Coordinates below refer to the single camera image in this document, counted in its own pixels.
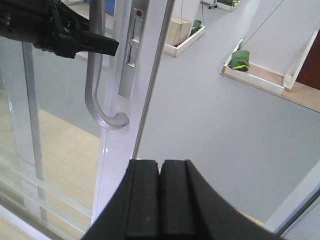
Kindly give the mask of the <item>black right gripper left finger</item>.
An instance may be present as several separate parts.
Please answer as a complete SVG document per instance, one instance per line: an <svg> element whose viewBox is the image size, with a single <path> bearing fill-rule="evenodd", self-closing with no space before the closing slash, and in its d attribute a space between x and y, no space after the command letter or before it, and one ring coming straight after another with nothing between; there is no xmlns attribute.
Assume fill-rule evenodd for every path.
<svg viewBox="0 0 320 240"><path fill-rule="evenodd" d="M157 239L158 183L156 161L131 159L117 190L83 239Z"/></svg>

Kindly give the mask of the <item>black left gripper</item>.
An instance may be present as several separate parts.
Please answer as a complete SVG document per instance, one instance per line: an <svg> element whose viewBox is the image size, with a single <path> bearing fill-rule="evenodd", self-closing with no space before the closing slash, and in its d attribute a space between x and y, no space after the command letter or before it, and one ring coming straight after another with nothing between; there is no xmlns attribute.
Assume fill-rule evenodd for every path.
<svg viewBox="0 0 320 240"><path fill-rule="evenodd" d="M2 0L0 35L64 58L114 56L119 42L105 36L105 17L103 4L91 4L86 19L60 0Z"/></svg>

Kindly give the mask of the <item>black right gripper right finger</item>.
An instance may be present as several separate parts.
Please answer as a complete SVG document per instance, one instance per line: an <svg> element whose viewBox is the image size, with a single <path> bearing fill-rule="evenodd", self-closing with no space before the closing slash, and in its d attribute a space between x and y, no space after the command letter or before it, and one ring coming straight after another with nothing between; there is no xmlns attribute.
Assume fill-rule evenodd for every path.
<svg viewBox="0 0 320 240"><path fill-rule="evenodd" d="M162 240L280 239L224 200L191 160L165 160L160 191Z"/></svg>

